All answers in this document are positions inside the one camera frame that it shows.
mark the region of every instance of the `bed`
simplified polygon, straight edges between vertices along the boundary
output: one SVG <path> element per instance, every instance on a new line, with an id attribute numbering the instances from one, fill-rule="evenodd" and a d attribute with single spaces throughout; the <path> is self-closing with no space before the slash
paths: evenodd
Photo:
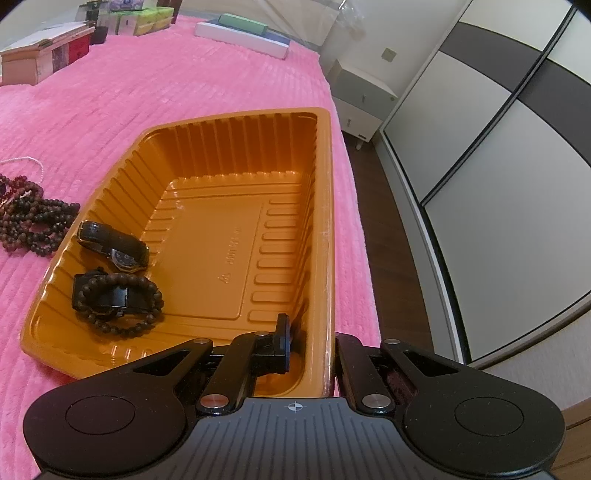
<path id="1" fill-rule="evenodd" d="M 46 198 L 84 203 L 139 134 L 154 125 L 219 113 L 319 106 L 330 111 L 335 187 L 336 330 L 379 345 L 355 184 L 318 55 L 292 42 L 279 60 L 197 38 L 195 18 L 104 45 L 37 86 L 0 87 L 0 159 L 30 155 L 44 166 Z M 30 162 L 0 165 L 40 178 Z M 70 381 L 21 352 L 19 333 L 49 262 L 0 249 L 0 478 L 38 469 L 22 418 L 41 394 Z"/>

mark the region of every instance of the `nightstand drawer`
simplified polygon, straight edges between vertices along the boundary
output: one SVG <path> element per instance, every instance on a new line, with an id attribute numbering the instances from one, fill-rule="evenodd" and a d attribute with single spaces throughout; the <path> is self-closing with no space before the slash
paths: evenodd
<path id="1" fill-rule="evenodd" d="M 386 120 L 397 100 L 392 90 L 383 82 L 353 67 L 342 66 L 338 61 L 327 79 L 333 97 L 381 120 Z"/>
<path id="2" fill-rule="evenodd" d="M 333 97 L 333 100 L 339 115 L 340 129 L 366 142 L 371 140 L 382 121 L 338 98 Z"/>

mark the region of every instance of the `crosshair marking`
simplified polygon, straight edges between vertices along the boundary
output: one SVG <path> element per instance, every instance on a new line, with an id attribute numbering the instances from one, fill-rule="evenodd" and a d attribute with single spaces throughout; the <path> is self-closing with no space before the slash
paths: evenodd
<path id="1" fill-rule="evenodd" d="M 303 406 L 301 403 L 298 402 L 293 402 L 290 403 L 287 408 L 289 408 L 292 412 L 296 413 L 298 411 L 300 411 L 302 408 L 305 408 L 305 406 Z"/>

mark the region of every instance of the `white bead string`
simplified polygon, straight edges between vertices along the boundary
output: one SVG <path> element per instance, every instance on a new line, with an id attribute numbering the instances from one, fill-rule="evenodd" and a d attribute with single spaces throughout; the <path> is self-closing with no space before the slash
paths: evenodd
<path id="1" fill-rule="evenodd" d="M 37 181 L 35 183 L 41 185 L 41 183 L 43 182 L 43 177 L 45 176 L 45 169 L 43 168 L 43 163 L 41 163 L 36 158 L 29 157 L 28 155 L 26 155 L 24 157 L 7 158 L 6 160 L 0 160 L 0 165 L 3 165 L 5 163 L 11 163 L 11 162 L 14 162 L 14 161 L 21 161 L 21 160 L 30 160 L 32 162 L 35 162 L 37 165 L 39 165 L 39 167 L 41 168 L 41 178 L 40 178 L 39 181 Z"/>

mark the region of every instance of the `orange plastic tray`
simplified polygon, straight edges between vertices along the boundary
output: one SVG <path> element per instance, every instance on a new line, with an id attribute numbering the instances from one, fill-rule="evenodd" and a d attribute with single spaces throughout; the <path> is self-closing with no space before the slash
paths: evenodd
<path id="1" fill-rule="evenodd" d="M 85 219 L 150 248 L 145 275 L 163 292 L 164 319 L 143 336 L 102 334 L 71 307 L 75 274 L 97 266 L 115 271 L 77 243 Z M 83 378 L 191 338 L 225 345 L 241 333 L 273 331 L 277 314 L 287 313 L 291 371 L 261 377 L 255 394 L 327 396 L 333 251 L 328 111 L 242 112 L 162 125 L 113 166 L 70 228 L 28 312 L 21 346 Z"/>

